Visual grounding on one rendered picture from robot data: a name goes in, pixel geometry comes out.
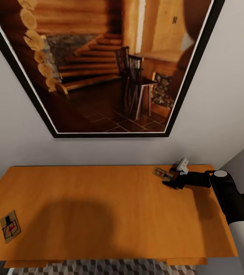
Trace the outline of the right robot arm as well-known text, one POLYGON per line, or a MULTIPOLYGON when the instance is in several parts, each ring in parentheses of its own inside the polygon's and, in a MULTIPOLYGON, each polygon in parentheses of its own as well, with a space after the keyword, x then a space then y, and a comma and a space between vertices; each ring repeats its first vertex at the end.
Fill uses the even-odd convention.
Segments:
POLYGON ((171 171, 179 172, 174 181, 163 181, 172 188, 183 189, 184 185, 202 186, 210 188, 212 186, 219 206, 226 215, 226 220, 230 228, 234 244, 244 272, 244 194, 236 188, 232 176, 224 170, 207 170, 205 173, 192 172, 186 167, 187 158, 182 158, 177 168, 171 171))

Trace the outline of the mousetrap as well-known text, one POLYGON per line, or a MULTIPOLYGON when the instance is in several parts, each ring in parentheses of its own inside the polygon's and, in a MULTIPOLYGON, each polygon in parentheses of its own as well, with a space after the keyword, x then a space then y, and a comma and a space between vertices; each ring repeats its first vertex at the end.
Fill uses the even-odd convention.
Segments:
POLYGON ((155 168, 154 172, 153 172, 154 175, 162 178, 164 181, 174 181, 174 178, 175 176, 164 171, 163 169, 160 169, 158 167, 155 168))
POLYGON ((0 223, 6 244, 21 233, 19 222, 14 210, 1 218, 0 223))

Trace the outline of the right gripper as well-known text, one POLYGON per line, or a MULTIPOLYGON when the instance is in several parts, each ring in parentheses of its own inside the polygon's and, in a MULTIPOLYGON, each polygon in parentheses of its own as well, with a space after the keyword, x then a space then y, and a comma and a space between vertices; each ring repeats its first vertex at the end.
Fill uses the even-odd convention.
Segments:
MULTIPOLYGON (((176 168, 171 168, 171 171, 177 171, 176 168)), ((188 174, 180 175, 178 174, 177 178, 174 179, 174 181, 163 181, 163 184, 166 184, 172 188, 178 187, 179 189, 183 189, 184 185, 192 185, 192 186, 198 186, 196 181, 197 172, 189 171, 188 174)))

